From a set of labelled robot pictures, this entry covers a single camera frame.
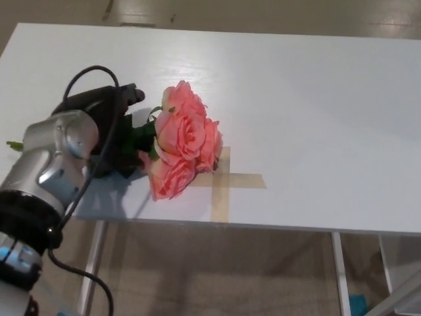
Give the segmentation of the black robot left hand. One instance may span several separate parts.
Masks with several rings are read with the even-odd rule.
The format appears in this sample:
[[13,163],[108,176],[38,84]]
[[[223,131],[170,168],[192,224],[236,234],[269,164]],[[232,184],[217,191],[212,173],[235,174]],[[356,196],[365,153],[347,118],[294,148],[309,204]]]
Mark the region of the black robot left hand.
[[105,177],[117,172],[124,178],[129,178],[144,162],[137,156],[138,149],[124,149],[129,138],[134,135],[132,115],[128,115],[128,107],[145,99],[143,91],[135,84],[120,87],[116,92],[114,86],[104,86],[68,97],[66,102],[60,103],[52,112],[54,115],[70,111],[81,110],[87,113],[95,122],[99,131],[99,141],[91,151],[88,168],[92,169],[97,162],[111,129],[114,112],[118,111],[118,124],[108,151],[95,173],[96,178]]

